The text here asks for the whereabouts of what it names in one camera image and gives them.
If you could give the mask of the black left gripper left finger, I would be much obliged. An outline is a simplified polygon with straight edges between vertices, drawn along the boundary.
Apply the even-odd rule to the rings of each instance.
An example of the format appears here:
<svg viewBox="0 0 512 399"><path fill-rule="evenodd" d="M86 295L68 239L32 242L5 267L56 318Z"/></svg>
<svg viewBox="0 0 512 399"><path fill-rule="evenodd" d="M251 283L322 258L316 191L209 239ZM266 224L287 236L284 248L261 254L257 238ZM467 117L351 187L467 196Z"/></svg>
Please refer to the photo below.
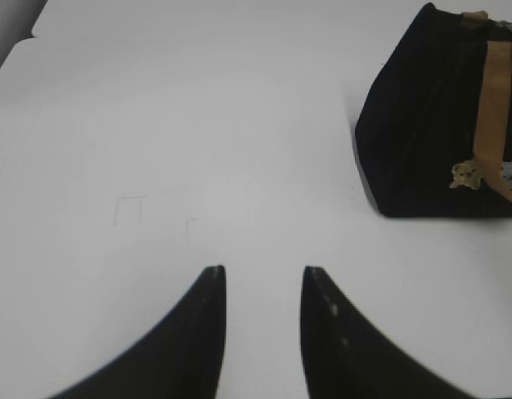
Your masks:
<svg viewBox="0 0 512 399"><path fill-rule="evenodd" d="M173 309L120 356L58 398L214 398L226 338L224 266L203 269Z"/></svg>

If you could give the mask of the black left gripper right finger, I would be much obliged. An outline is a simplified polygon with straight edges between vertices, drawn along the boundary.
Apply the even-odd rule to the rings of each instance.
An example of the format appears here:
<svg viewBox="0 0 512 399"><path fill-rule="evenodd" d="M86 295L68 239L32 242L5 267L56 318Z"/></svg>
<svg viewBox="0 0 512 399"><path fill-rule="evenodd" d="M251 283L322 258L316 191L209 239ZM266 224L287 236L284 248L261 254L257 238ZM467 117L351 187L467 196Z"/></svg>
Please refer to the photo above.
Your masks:
<svg viewBox="0 0 512 399"><path fill-rule="evenodd" d="M302 286L302 359L311 398L464 398L365 318L320 267Z"/></svg>

